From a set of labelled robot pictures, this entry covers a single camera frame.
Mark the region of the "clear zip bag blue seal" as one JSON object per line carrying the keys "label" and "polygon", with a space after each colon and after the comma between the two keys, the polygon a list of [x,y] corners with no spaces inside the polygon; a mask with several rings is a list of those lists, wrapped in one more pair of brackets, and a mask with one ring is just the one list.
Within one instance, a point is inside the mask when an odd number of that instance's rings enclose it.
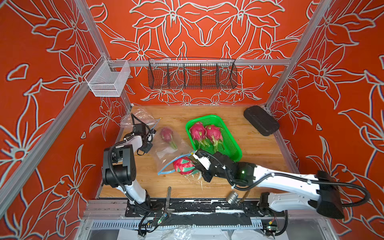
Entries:
{"label": "clear zip bag blue seal", "polygon": [[161,119],[154,118],[149,112],[143,108],[132,109],[127,113],[120,122],[121,128],[133,129],[134,124],[144,123],[150,129],[156,128]]}

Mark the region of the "pink dragon fruit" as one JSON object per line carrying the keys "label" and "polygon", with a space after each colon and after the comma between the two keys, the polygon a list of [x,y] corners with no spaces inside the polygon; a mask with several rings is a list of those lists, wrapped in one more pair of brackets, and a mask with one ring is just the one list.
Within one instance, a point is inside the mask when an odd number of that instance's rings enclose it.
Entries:
{"label": "pink dragon fruit", "polygon": [[207,142],[206,134],[207,131],[201,122],[196,122],[190,129],[192,139],[198,143],[199,147],[208,147],[209,143]]}
{"label": "pink dragon fruit", "polygon": [[206,138],[212,143],[213,151],[216,153],[219,150],[219,146],[223,146],[223,136],[221,128],[215,125],[205,126],[207,131]]}
{"label": "pink dragon fruit", "polygon": [[167,143],[172,149],[178,149],[176,143],[173,140],[173,131],[170,128],[162,128],[160,131],[160,136],[163,142]]}
{"label": "pink dragon fruit", "polygon": [[189,157],[183,157],[173,162],[174,169],[181,175],[191,175],[197,170],[194,162]]}

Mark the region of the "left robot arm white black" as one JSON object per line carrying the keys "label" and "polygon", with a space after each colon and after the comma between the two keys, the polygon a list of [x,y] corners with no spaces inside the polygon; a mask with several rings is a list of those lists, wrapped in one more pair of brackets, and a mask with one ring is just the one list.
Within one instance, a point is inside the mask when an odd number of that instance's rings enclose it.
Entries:
{"label": "left robot arm white black", "polygon": [[157,211],[151,206],[151,198],[136,180],[135,154],[147,154],[153,144],[156,130],[131,114],[133,130],[123,140],[104,150],[102,179],[103,184],[120,190],[129,203],[148,213]]}

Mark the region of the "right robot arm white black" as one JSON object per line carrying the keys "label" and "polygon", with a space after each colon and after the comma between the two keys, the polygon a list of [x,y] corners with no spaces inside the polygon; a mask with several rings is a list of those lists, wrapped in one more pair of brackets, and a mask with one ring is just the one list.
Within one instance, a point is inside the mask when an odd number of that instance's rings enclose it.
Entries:
{"label": "right robot arm white black", "polygon": [[[217,177],[227,180],[231,188],[237,191],[247,192],[256,187],[282,191],[281,194],[261,194],[258,203],[260,210],[313,210],[330,219],[343,219],[345,208],[361,206],[371,198],[366,188],[334,182],[324,171],[318,171],[315,175],[286,173],[252,163],[234,162],[219,152],[212,155],[203,150],[197,150],[193,157],[197,170],[208,183]],[[364,196],[356,202],[342,203],[340,188],[356,189]]]}

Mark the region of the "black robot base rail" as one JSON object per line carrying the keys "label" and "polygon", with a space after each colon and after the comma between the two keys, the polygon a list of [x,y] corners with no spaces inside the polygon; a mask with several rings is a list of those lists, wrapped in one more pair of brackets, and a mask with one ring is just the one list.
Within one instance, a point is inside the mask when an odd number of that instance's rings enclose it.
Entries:
{"label": "black robot base rail", "polygon": [[240,199],[229,204],[225,199],[191,198],[152,198],[151,209],[164,209],[166,219],[161,227],[245,227],[261,229],[270,221],[275,226],[283,226],[284,212],[260,210],[258,199]]}

